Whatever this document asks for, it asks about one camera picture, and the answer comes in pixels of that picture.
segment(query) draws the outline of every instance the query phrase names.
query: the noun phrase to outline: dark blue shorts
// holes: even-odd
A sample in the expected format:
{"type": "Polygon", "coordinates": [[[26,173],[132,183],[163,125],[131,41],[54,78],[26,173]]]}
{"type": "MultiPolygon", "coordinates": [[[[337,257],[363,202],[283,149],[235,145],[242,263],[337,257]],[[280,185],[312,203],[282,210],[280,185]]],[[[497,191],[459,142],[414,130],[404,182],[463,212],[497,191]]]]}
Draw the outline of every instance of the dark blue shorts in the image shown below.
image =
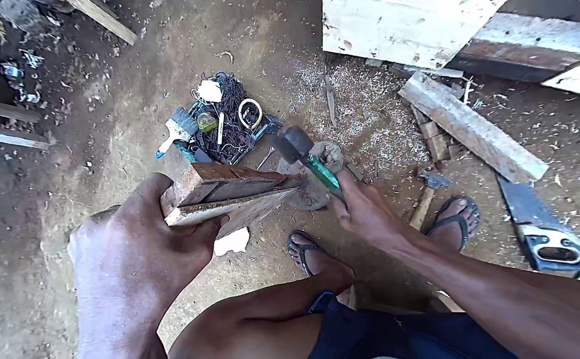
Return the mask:
{"type": "Polygon", "coordinates": [[[320,295],[306,314],[323,314],[309,359],[516,358],[464,313],[392,315],[354,311],[320,295]]]}

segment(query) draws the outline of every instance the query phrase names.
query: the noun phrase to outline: hammer head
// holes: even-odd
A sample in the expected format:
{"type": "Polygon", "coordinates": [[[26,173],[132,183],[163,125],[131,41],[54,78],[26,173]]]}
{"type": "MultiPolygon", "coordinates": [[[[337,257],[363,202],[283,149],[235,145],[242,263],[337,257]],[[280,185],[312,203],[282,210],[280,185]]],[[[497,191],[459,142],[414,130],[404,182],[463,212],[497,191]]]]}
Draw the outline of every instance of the hammer head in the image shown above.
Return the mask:
{"type": "Polygon", "coordinates": [[[279,151],[281,157],[288,164],[294,164],[297,161],[305,164],[310,150],[314,146],[310,137],[299,126],[286,128],[277,136],[273,136],[271,142],[275,150],[279,151]]]}
{"type": "Polygon", "coordinates": [[[451,184],[451,181],[444,175],[435,172],[428,172],[421,168],[418,169],[417,176],[423,179],[426,186],[434,188],[435,190],[441,186],[449,186],[451,184]]]}

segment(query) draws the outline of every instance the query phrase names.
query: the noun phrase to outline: ground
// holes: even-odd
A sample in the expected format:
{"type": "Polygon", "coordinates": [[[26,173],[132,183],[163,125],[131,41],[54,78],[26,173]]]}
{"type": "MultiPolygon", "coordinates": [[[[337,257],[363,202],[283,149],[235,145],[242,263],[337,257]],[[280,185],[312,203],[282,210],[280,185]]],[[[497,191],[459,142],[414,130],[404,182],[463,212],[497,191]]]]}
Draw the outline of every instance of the ground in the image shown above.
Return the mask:
{"type": "MultiPolygon", "coordinates": [[[[152,171],[175,176],[183,157],[153,154],[177,105],[219,70],[233,72],[267,112],[304,127],[314,140],[341,144],[364,173],[394,175],[377,185],[408,218],[421,194],[413,176],[430,165],[422,136],[397,91],[405,82],[386,68],[335,57],[339,127],[332,128],[323,90],[318,1],[155,0],[110,2],[120,21],[140,35],[130,47],[80,13],[56,15],[62,36],[39,47],[38,73],[48,115],[36,132],[55,143],[42,152],[0,145],[0,357],[66,358],[76,350],[76,298],[65,246],[82,219],[123,201],[152,171]],[[217,56],[223,51],[234,55],[217,56]]],[[[532,84],[476,77],[477,111],[550,164],[537,195],[580,235],[580,96],[532,84]]],[[[256,166],[266,139],[249,154],[256,166]]],[[[263,170],[276,168],[273,154],[263,170]]],[[[454,193],[472,196],[483,225],[465,253],[491,263],[527,268],[492,169],[474,155],[449,162],[454,193]]],[[[304,277],[286,255],[292,229],[312,233],[350,265],[374,301],[421,309],[436,290],[398,261],[346,234],[329,211],[282,206],[250,228],[246,252],[214,257],[166,314],[159,335],[166,347],[204,308],[232,295],[304,277]]]]}

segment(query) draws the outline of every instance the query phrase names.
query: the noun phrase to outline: sawdust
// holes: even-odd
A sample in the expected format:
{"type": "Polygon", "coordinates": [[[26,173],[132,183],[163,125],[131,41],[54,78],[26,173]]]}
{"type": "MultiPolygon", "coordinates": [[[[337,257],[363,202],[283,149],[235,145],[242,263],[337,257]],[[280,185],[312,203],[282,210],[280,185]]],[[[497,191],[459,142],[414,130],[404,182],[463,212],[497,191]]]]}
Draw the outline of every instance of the sawdust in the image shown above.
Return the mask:
{"type": "Polygon", "coordinates": [[[384,68],[372,71],[348,58],[328,69],[335,93],[337,127],[328,115],[324,66],[315,56],[302,63],[296,77],[286,78],[294,96],[291,112],[304,117],[314,141],[334,141],[349,159],[369,169],[378,160],[382,171],[404,171],[429,160],[429,152],[412,113],[397,95],[406,80],[384,68]]]}

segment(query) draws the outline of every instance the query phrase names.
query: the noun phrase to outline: flip-flop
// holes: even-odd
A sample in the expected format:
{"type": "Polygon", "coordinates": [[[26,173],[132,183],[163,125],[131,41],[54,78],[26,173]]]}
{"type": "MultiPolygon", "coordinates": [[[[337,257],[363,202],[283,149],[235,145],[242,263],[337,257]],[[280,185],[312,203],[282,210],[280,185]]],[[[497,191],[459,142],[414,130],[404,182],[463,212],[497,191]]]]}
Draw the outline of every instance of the flip-flop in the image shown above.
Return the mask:
{"type": "Polygon", "coordinates": [[[431,235],[436,229],[438,229],[444,225],[458,222],[458,224],[460,225],[460,233],[461,233],[460,248],[458,249],[458,251],[460,252],[463,248],[465,248],[465,246],[467,245],[467,242],[469,241],[469,228],[467,226],[467,221],[466,221],[465,217],[463,217],[463,215],[462,215],[463,211],[466,210],[467,208],[470,208],[472,210],[472,212],[476,214],[476,223],[479,224],[481,222],[481,213],[478,210],[478,206],[476,205],[476,203],[471,198],[467,197],[466,195],[453,195],[450,199],[448,199],[443,204],[443,206],[436,213],[436,220],[434,222],[434,225],[427,232],[427,235],[428,236],[431,235]],[[448,216],[447,218],[443,218],[443,219],[439,220],[438,216],[441,213],[445,212],[445,210],[447,208],[449,208],[449,206],[452,204],[452,202],[454,202],[455,200],[459,200],[459,199],[464,199],[467,202],[467,206],[465,206],[465,208],[463,208],[463,210],[461,212],[458,212],[457,214],[455,214],[453,216],[448,216]]]}
{"type": "Polygon", "coordinates": [[[305,252],[307,250],[318,250],[321,253],[325,253],[327,256],[330,256],[330,254],[327,253],[323,248],[321,248],[320,246],[318,246],[316,244],[299,244],[299,243],[294,242],[292,240],[292,236],[294,234],[299,234],[300,236],[303,236],[305,239],[311,241],[312,243],[315,243],[316,241],[314,240],[314,238],[312,236],[310,236],[310,234],[307,234],[304,231],[299,231],[299,230],[290,232],[290,234],[288,234],[288,239],[286,241],[286,249],[288,250],[288,254],[290,254],[290,249],[291,249],[290,244],[294,244],[296,246],[299,246],[299,260],[301,261],[301,266],[303,267],[303,270],[305,271],[305,273],[307,273],[309,276],[313,276],[314,274],[312,274],[312,272],[310,271],[310,268],[308,268],[308,264],[305,262],[305,252]]]}

